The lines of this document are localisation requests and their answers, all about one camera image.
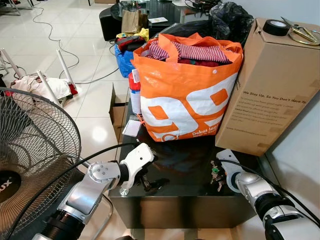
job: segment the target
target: cardboard box lid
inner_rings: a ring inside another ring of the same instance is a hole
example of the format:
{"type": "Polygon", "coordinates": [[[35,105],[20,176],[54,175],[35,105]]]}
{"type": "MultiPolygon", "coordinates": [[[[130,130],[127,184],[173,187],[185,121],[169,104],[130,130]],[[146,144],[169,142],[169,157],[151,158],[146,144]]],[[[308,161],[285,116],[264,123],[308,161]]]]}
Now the cardboard box lid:
{"type": "MultiPolygon", "coordinates": [[[[265,18],[256,18],[255,19],[255,22],[256,22],[256,32],[258,31],[262,37],[262,39],[266,42],[266,43],[273,43],[273,44],[282,44],[282,45],[290,45],[290,46],[297,46],[297,47],[302,47],[302,48],[309,48],[309,49],[318,49],[320,50],[320,45],[318,46],[312,46],[312,45],[306,45],[306,44],[302,44],[302,43],[299,43],[299,42],[296,42],[294,40],[292,40],[288,35],[286,36],[275,36],[275,35],[271,35],[269,33],[266,33],[265,31],[262,30],[262,28],[264,27],[265,25],[265,22],[266,22],[267,19],[265,18]]],[[[320,26],[318,25],[314,25],[314,24],[307,24],[307,23],[301,23],[301,22],[294,22],[296,24],[299,24],[300,27],[305,27],[309,30],[316,30],[318,32],[320,32],[320,26]]],[[[299,40],[302,40],[302,41],[305,41],[305,42],[308,42],[307,39],[295,34],[294,34],[294,37],[299,39],[299,40]]],[[[314,33],[315,36],[317,36],[319,39],[320,39],[320,34],[318,33],[314,33]]]]}

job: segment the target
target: black plastic bag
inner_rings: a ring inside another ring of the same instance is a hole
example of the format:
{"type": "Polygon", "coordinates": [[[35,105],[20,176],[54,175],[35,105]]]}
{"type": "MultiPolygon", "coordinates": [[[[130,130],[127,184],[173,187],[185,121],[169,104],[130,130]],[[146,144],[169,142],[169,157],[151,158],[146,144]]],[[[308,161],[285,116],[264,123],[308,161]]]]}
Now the black plastic bag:
{"type": "Polygon", "coordinates": [[[175,23],[152,37],[157,38],[159,34],[170,34],[177,37],[188,38],[192,34],[198,33],[201,37],[212,36],[211,20],[191,21],[187,23],[175,23]]]}
{"type": "Polygon", "coordinates": [[[219,3],[210,10],[212,36],[245,45],[254,17],[232,1],[219,3]]]}

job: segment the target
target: blue plastic bag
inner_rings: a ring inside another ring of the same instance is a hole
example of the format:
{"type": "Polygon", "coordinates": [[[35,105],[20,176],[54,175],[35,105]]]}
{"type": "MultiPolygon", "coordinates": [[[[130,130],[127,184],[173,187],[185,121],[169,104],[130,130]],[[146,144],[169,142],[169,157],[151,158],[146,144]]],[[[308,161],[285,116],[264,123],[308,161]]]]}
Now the blue plastic bag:
{"type": "Polygon", "coordinates": [[[130,62],[131,59],[134,59],[134,53],[132,51],[121,52],[117,45],[114,47],[114,52],[120,73],[124,78],[127,78],[132,69],[135,69],[130,62]]]}

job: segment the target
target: black coffee table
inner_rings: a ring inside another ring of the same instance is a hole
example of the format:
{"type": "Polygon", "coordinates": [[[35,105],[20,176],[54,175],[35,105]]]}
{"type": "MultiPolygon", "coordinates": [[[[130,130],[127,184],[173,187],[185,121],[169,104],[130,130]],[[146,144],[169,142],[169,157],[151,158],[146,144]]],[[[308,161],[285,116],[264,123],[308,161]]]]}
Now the black coffee table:
{"type": "Polygon", "coordinates": [[[171,1],[163,0],[121,1],[113,5],[110,10],[112,17],[119,21],[122,21],[123,10],[130,12],[141,10],[142,14],[148,14],[148,19],[165,17],[168,21],[158,23],[148,22],[150,37],[175,23],[208,19],[200,14],[200,12],[196,12],[191,8],[176,6],[171,1]]]}
{"type": "MultiPolygon", "coordinates": [[[[127,95],[122,125],[133,116],[130,95],[127,95]]],[[[123,143],[138,139],[156,152],[157,160],[148,166],[150,182],[168,179],[160,189],[146,192],[143,185],[135,185],[127,196],[117,187],[109,192],[117,212],[128,229],[197,229],[233,228],[256,213],[248,201],[228,187],[220,192],[210,184],[211,160],[223,149],[215,147],[215,136],[202,136],[167,142],[155,142],[141,126],[137,138],[123,136],[123,143]]],[[[118,149],[119,160],[133,149],[118,149]]],[[[241,164],[256,170],[277,183],[266,158],[233,152],[241,164]]]]}

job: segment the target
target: fan grille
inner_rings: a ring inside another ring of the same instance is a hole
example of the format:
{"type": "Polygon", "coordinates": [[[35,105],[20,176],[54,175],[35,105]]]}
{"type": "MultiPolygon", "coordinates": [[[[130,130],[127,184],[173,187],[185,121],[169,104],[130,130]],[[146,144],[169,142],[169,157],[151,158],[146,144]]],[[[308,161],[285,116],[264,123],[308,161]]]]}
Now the fan grille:
{"type": "MultiPolygon", "coordinates": [[[[0,201],[0,239],[27,202],[78,161],[80,151],[77,126],[62,108],[46,98],[0,87],[0,179],[4,171],[18,173],[21,178],[18,190],[0,201]]],[[[65,174],[44,191],[23,215],[15,233],[41,215],[70,179],[71,173],[65,174]]],[[[6,179],[1,180],[0,186],[6,182],[6,179]]],[[[10,190],[8,185],[0,191],[0,197],[10,190]]]]}

